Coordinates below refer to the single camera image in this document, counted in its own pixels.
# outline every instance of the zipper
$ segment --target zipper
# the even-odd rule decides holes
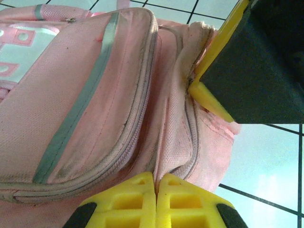
[[[198,127],[197,122],[195,118],[194,108],[191,105],[190,98],[186,98],[185,101],[185,113],[186,113],[186,119],[189,126],[189,132],[191,135],[191,141],[193,146],[193,154],[191,159],[183,166],[177,168],[172,172],[174,175],[177,175],[183,179],[188,178],[193,168],[195,167],[195,164],[197,163],[198,154],[199,154],[199,137],[198,137]]]
[[[102,175],[105,175],[105,174],[111,175],[111,174],[119,171],[129,161],[129,159],[132,157],[132,154],[130,152],[134,151],[136,146],[137,146],[138,137],[139,137],[139,134],[140,134],[140,130],[142,128],[143,118],[144,118],[146,108],[147,108],[147,105],[148,105],[148,101],[149,101],[149,94],[150,94],[150,87],[151,87],[151,72],[152,72],[152,69],[153,69],[153,57],[154,57],[154,50],[155,50],[156,40],[157,40],[157,33],[154,32],[153,35],[152,35],[152,39],[151,39],[151,45],[150,45],[150,50],[149,50],[149,59],[147,60],[147,65],[148,66],[150,65],[149,73],[147,73],[147,70],[146,70],[146,74],[148,74],[147,88],[145,90],[146,93],[145,93],[145,96],[144,96],[144,103],[143,103],[143,106],[141,108],[141,113],[139,115],[139,119],[138,119],[138,122],[137,122],[137,126],[135,128],[135,132],[134,132],[131,140],[129,141],[126,149],[124,150],[124,152],[114,162],[114,164],[119,163],[119,165],[114,167],[113,170],[111,169],[112,168],[112,166],[111,166],[111,168],[106,170]]]
[[[155,36],[153,36],[152,39],[151,39],[151,44],[153,44],[153,45],[151,45],[151,46],[153,46],[153,47],[151,48],[152,50],[155,50],[155,48],[156,48],[156,41],[157,41],[157,33],[156,33]],[[150,61],[151,61],[151,63],[148,64],[148,65],[150,65],[148,93],[146,94],[146,97],[145,97],[144,108],[143,108],[142,113],[141,113],[141,118],[142,118],[142,119],[140,118],[140,119],[141,119],[141,121],[140,121],[141,124],[138,126],[138,127],[139,127],[139,131],[138,131],[138,134],[137,134],[136,138],[139,137],[140,129],[141,129],[141,126],[142,126],[142,122],[143,122],[144,115],[145,115],[145,110],[146,110],[146,107],[147,107],[148,101],[149,101],[149,96],[148,96],[148,94],[150,93],[151,73],[152,73],[152,70],[154,69],[154,57],[155,57],[154,51],[153,51],[153,52],[150,51]],[[136,158],[134,159],[133,165],[136,163],[138,157],[139,157],[139,154],[137,154]],[[124,180],[124,179],[126,178],[126,176],[128,176],[129,173],[132,171],[133,165],[130,167],[130,169],[126,172],[126,174],[125,174],[123,177],[120,177],[119,179],[115,179],[115,182],[116,182],[116,183],[122,182],[122,180]]]
[[[76,18],[65,18],[62,22],[67,22],[68,24],[75,23],[77,21]]]

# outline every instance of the stitching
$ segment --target stitching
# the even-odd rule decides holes
[[[110,48],[107,49],[107,51],[106,51],[106,56],[109,55],[109,51],[110,51]],[[73,123],[70,125],[70,128],[69,128],[68,131],[67,131],[67,134],[70,133],[72,126],[74,125],[76,119],[79,117],[82,108],[85,106],[85,103],[88,101],[88,99],[89,99],[89,97],[90,97],[90,95],[91,95],[92,93],[93,93],[93,91],[91,90],[91,92],[88,94],[88,96],[87,96],[85,102],[83,103],[81,109],[79,110],[77,116],[74,118]],[[54,158],[53,158],[53,161],[52,161],[51,164],[49,165],[47,171],[46,171],[46,172],[44,173],[44,175],[42,176],[43,179],[46,177],[46,174],[48,173],[48,171],[51,169],[52,165],[54,164],[55,159],[56,159],[57,156],[58,156],[58,152],[59,152],[59,150],[62,148],[62,145],[63,145],[65,139],[67,138],[67,134],[66,134],[66,136],[64,137],[64,139],[62,140],[61,145],[60,145],[60,147],[58,148],[58,150],[57,150],[57,152],[56,152],[56,154],[55,154],[55,156],[54,156]]]
[[[212,124],[212,123],[217,123],[217,120],[210,114],[210,112],[207,113],[207,116],[208,116],[208,118],[206,118],[206,119],[208,119],[209,122],[210,122],[211,124]],[[220,129],[220,130],[223,130],[224,133],[225,133],[229,138],[231,138],[231,139],[233,139],[233,136],[231,136],[231,134],[232,134],[232,135],[235,135],[235,134],[233,134],[229,129],[227,129],[226,127],[222,127],[222,125],[217,125],[217,126],[213,126],[213,127],[218,128],[218,129]]]
[[[158,42],[158,39],[156,39],[157,40],[157,44],[159,44],[160,43],[160,51],[159,52],[157,52],[157,47],[155,47],[155,53],[154,53],[154,64],[155,65],[158,65],[158,63],[159,63],[159,61],[160,61],[160,59],[156,59],[156,57],[157,56],[160,56],[160,53],[162,52],[162,38],[160,37],[160,35],[159,34],[157,34],[157,38],[159,38],[159,42]],[[157,73],[157,69],[156,69],[156,67],[154,67],[153,68],[153,70],[150,72],[150,75],[151,75],[151,79],[150,79],[150,83],[153,83],[153,81],[154,81],[154,78],[153,78],[153,75],[155,75]],[[151,116],[149,116],[149,118],[147,117],[146,118],[147,119],[147,121],[150,121],[151,120]]]
[[[200,134],[199,134],[199,127],[198,127],[198,118],[197,118],[197,112],[196,112],[196,107],[194,106],[194,103],[193,103],[193,100],[190,99],[189,100],[190,104],[191,104],[191,107],[193,108],[193,111],[194,111],[194,120],[195,120],[195,126],[196,126],[196,134],[197,134],[197,144],[198,144],[198,147],[197,147],[197,152],[196,152],[196,156],[195,156],[195,160],[194,160],[194,163],[190,169],[190,171],[187,173],[187,175],[185,176],[185,178],[189,178],[192,173],[194,172],[194,170],[196,169],[198,163],[199,163],[199,160],[200,160],[200,149],[201,149],[201,146],[200,146]]]
[[[216,134],[221,135],[222,137],[224,137],[225,139],[227,139],[231,144],[233,143],[233,139],[232,139],[226,132],[220,133],[219,131],[216,131],[216,130],[221,130],[221,129],[220,129],[220,128],[217,128],[217,127],[214,126],[214,125],[207,124],[207,123],[205,122],[205,120],[203,120],[202,117],[199,117],[199,118],[200,118],[200,120],[202,121],[202,123],[203,123],[204,125],[206,125],[211,131],[213,131],[213,132],[216,133]]]
[[[128,32],[128,36],[127,36],[127,39],[126,39],[126,40],[129,40],[130,32],[131,32],[131,29],[130,29],[129,32]],[[123,59],[125,59],[126,52],[127,52],[127,45],[126,45],[126,48],[125,48],[125,50],[124,50]],[[123,68],[123,65],[121,65],[119,75],[121,75],[122,68]],[[121,79],[121,77],[119,77],[119,80],[117,81],[117,84],[115,85],[115,92],[114,92],[114,95],[113,95],[113,99],[112,99],[112,101],[111,101],[111,105],[110,105],[109,111],[108,111],[108,113],[107,113],[107,115],[106,115],[105,121],[104,121],[104,123],[103,123],[103,125],[102,125],[102,127],[101,127],[101,129],[100,129],[100,132],[102,132],[102,130],[103,130],[104,126],[105,126],[105,123],[107,122],[107,119],[108,119],[108,116],[109,116],[109,114],[110,114],[110,111],[111,111],[111,108],[112,108],[112,105],[113,105],[113,102],[114,102],[114,98],[115,98],[115,95],[116,95],[116,92],[117,92],[117,88],[118,88],[117,85],[119,84],[120,79]],[[100,135],[101,135],[101,133],[99,133],[99,136],[97,137],[97,140],[96,140],[96,142],[95,142],[93,148],[91,149],[90,154],[86,157],[86,159],[85,159],[83,165],[80,167],[80,169],[83,169],[83,167],[85,166],[85,164],[86,164],[86,162],[87,162],[89,156],[92,154],[93,150],[94,150],[95,147],[96,147],[96,144],[97,144],[97,141],[98,141]]]
[[[188,131],[187,131],[187,127],[186,127],[186,124],[185,124],[183,118],[181,119],[181,122],[182,122],[182,125],[183,125],[183,127],[184,127],[184,129],[185,129],[185,131],[186,131],[186,135],[187,135],[187,137],[188,137],[189,146],[191,147],[191,144],[192,144],[192,143],[191,143],[191,137],[190,137],[190,135],[189,135],[189,133],[188,133]]]
[[[167,114],[169,113],[169,103],[170,103],[170,97],[167,97],[164,100],[164,112],[162,114],[162,118],[161,118],[161,127],[160,127],[160,139],[159,139],[159,146],[157,147],[157,153],[159,154],[159,156],[156,157],[156,164],[155,164],[155,168],[154,168],[154,173],[155,176],[158,176],[159,173],[159,169],[161,167],[161,163],[160,161],[163,159],[164,154],[162,153],[165,144],[166,144],[166,134],[167,134],[167,129],[168,129],[168,124],[167,121],[165,121],[167,119]]]
[[[159,35],[159,34],[157,34],[157,37],[160,39],[160,45],[161,45],[161,47],[160,47],[160,51],[159,51],[159,53],[157,53],[157,55],[159,55],[159,56],[161,56],[161,54],[162,54],[162,38],[161,38],[161,36]],[[159,166],[160,166],[160,164],[159,163],[157,163],[157,161],[159,161],[162,157],[163,157],[163,155],[161,154],[161,153],[159,153],[159,155],[158,155],[158,149],[159,149],[159,151],[163,148],[163,143],[164,143],[164,135],[165,135],[165,132],[166,132],[166,126],[163,126],[162,125],[162,121],[163,121],[163,119],[164,119],[164,117],[166,116],[166,114],[167,114],[167,112],[168,112],[168,108],[169,108],[169,105],[168,105],[168,103],[169,103],[169,96],[167,97],[167,98],[164,98],[164,103],[163,103],[163,113],[162,113],[162,115],[161,115],[161,120],[160,120],[160,122],[161,122],[161,124],[160,124],[160,133],[159,133],[159,138],[158,138],[158,146],[156,147],[156,153],[157,153],[157,155],[156,155],[156,159],[155,159],[155,167],[154,167],[154,172],[156,173],[156,175],[157,175],[157,172],[158,172],[158,168],[159,168]]]

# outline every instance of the black tile grout line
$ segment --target black tile grout line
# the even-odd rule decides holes
[[[0,3],[0,5],[15,8],[15,6],[10,6],[10,5],[3,4],[3,3]]]
[[[186,24],[189,24],[189,23],[190,23],[190,20],[191,20],[191,18],[192,18],[192,15],[193,15],[193,13],[194,13],[194,11],[195,11],[195,8],[196,8],[198,2],[199,2],[199,0],[196,0],[196,2],[195,2],[195,4],[194,4],[194,7],[193,7],[193,9],[192,9],[192,12],[190,13],[190,16],[189,16],[188,21],[187,21]]]
[[[132,2],[136,2],[136,3],[143,3],[141,1],[136,1],[136,0],[131,0]],[[175,8],[170,8],[170,7],[166,7],[166,6],[159,6],[159,5],[154,5],[154,4],[150,4],[150,3],[147,3],[148,1],[146,1],[145,3],[143,3],[143,6],[144,7],[145,5],[149,5],[149,6],[156,6],[156,7],[160,7],[160,8],[165,8],[165,9],[169,9],[169,10],[175,10],[175,11],[180,11],[180,12],[184,12],[184,13],[191,13],[189,11],[186,11],[186,10],[181,10],[181,9],[175,9]],[[201,14],[201,13],[193,13],[193,15],[199,15],[199,16],[204,16],[204,17],[207,17],[207,18],[214,18],[214,19],[218,19],[218,20],[226,20],[224,18],[218,18],[218,17],[214,17],[214,16],[209,16],[209,15],[205,15],[205,14]]]
[[[148,2],[148,0],[146,0],[146,1],[143,3],[142,7],[145,7],[145,5],[147,4],[147,2]]]
[[[289,213],[291,213],[291,214],[298,215],[298,216],[302,216],[298,211],[295,211],[295,210],[289,209],[289,208],[287,208],[287,207],[284,207],[284,206],[282,206],[282,205],[279,205],[279,204],[270,202],[270,201],[268,201],[268,200],[266,200],[266,199],[259,198],[259,197],[257,197],[257,196],[254,196],[254,195],[251,195],[251,194],[249,194],[249,193],[246,193],[246,192],[237,190],[237,189],[235,189],[235,188],[229,187],[229,186],[224,185],[224,184],[219,184],[219,186],[220,186],[221,188],[226,189],[226,190],[232,191],[232,192],[237,193],[237,194],[240,194],[240,195],[242,195],[242,196],[246,196],[246,197],[251,198],[251,199],[253,199],[253,200],[257,200],[257,201],[262,202],[262,203],[264,203],[264,204],[267,204],[267,205],[269,205],[269,206],[272,206],[272,207],[281,209],[281,210],[283,210],[283,211],[289,212]]]
[[[302,228],[302,150],[303,150],[303,126],[299,124],[299,166],[298,166],[298,228]]]
[[[283,130],[283,131],[286,131],[286,132],[290,132],[290,133],[294,133],[294,134],[299,134],[301,136],[304,136],[303,133],[299,133],[299,132],[296,132],[294,130],[290,130],[290,129],[287,129],[287,128],[283,128],[283,127],[280,127],[280,126],[276,126],[276,125],[273,125],[273,124],[265,124],[269,127],[274,127],[274,128],[277,128],[277,129],[280,129],[280,130]]]
[[[207,18],[214,18],[214,19],[218,19],[218,20],[226,20],[226,19],[223,19],[223,18],[218,18],[218,17],[214,17],[214,16],[209,16],[209,15],[206,15],[206,14],[201,14],[201,13],[193,13],[194,15],[199,15],[199,16],[204,16],[204,17],[207,17]]]
[[[97,0],[97,1],[91,6],[91,8],[90,8],[89,10],[92,10],[93,7],[97,4],[98,1],[99,1],[99,0]]]

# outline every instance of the pink backpack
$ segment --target pink backpack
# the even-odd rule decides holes
[[[187,88],[215,34],[143,8],[0,11],[0,227],[62,227],[143,171],[214,191],[240,126]]]

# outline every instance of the black plastic part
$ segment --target black plastic part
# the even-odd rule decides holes
[[[222,203],[217,208],[227,228],[248,228],[237,210]]]
[[[62,228],[85,228],[96,207],[96,203],[87,203],[78,207]]]
[[[303,7],[302,0],[251,1],[201,77],[236,122],[304,123]]]

